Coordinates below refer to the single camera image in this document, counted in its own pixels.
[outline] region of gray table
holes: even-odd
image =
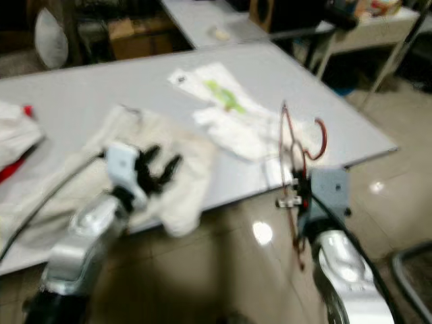
[[[279,111],[286,99],[295,118],[311,121],[321,117],[328,131],[328,164],[353,165],[396,149],[347,102],[275,45],[217,47],[0,80],[0,99],[33,105],[48,138],[12,178],[0,185],[0,202],[14,204],[25,193],[37,190],[45,176],[96,132],[115,103],[152,109],[204,134],[194,124],[191,113],[206,107],[206,103],[174,89],[167,77],[176,68],[189,70],[215,61],[223,63],[264,107]],[[221,151],[203,210],[279,185],[278,181],[267,180],[262,164]],[[43,262],[48,250],[49,246],[16,244],[0,267],[0,275]]]
[[[225,0],[161,0],[161,2],[183,35],[196,49],[252,41],[294,38],[326,33],[334,29],[332,24],[321,22],[316,28],[267,34],[249,20],[248,12],[234,10]],[[210,32],[214,27],[228,33],[230,35],[229,40],[215,38]]]

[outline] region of black robotic finger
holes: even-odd
[[[150,169],[145,163],[136,164],[136,181],[138,182],[138,185],[147,194],[147,196],[159,191],[157,178],[151,175]]]
[[[165,169],[163,170],[162,175],[159,177],[157,181],[160,187],[163,187],[164,185],[166,185],[168,182],[171,181],[174,173],[177,171],[182,161],[183,161],[183,157],[180,154],[177,154],[171,159],[171,161],[167,163]]]
[[[159,145],[153,145],[145,150],[145,152],[140,153],[137,163],[149,164],[156,158],[159,152],[161,152],[161,147]]]

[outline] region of tiled floor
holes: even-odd
[[[398,92],[376,94],[363,114],[401,147],[351,170],[348,225],[379,259],[432,238],[432,96],[401,83]],[[205,324],[231,310],[257,324],[326,323],[310,249],[301,273],[286,215],[274,207],[278,195],[270,192],[205,213],[202,225],[185,238],[168,238],[157,229],[123,239],[97,283],[89,323]],[[265,246],[252,234],[259,221],[273,230]],[[41,269],[1,278],[1,324],[22,322],[21,304],[34,293]]]

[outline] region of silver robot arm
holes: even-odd
[[[148,163],[159,149],[154,146],[142,153],[121,143],[107,149],[104,158],[113,190],[103,192],[72,217],[65,237],[51,251],[39,291],[27,307],[26,324],[85,321],[103,261],[126,230],[131,212],[146,208],[148,197],[162,191],[182,160],[176,155],[160,177],[153,177]]]
[[[291,194],[277,206],[299,209],[294,236],[297,242],[310,242],[314,281],[329,323],[398,323],[400,315],[378,270],[344,225],[351,214],[347,172],[318,168],[307,179],[293,174]]]

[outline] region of white towel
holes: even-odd
[[[16,162],[43,133],[22,108],[0,101],[0,171]]]
[[[177,69],[168,80],[176,88],[210,103],[211,107],[199,109],[192,116],[220,147],[253,162],[279,155],[279,114],[254,101],[222,63],[204,65],[191,72]],[[217,90],[212,91],[209,84]],[[232,97],[238,104],[237,109],[226,107]],[[318,151],[321,131],[313,120],[300,121],[292,117],[292,122],[296,137],[304,147],[311,152]],[[287,126],[284,144],[290,147],[291,142]]]
[[[130,227],[139,227],[158,217],[172,236],[185,236],[193,231],[199,224],[216,147],[156,113],[117,106],[111,110],[99,132],[79,152],[69,156],[62,168],[35,188],[33,195],[18,206],[0,205],[0,246],[41,201],[45,192],[114,140],[133,144],[142,150],[154,144],[160,145],[160,155],[150,164],[156,175],[176,153],[184,158],[164,193],[151,196],[146,210],[131,216]],[[26,248],[50,248],[63,235],[72,214],[110,188],[105,162],[96,160],[45,205],[17,244],[25,244]]]

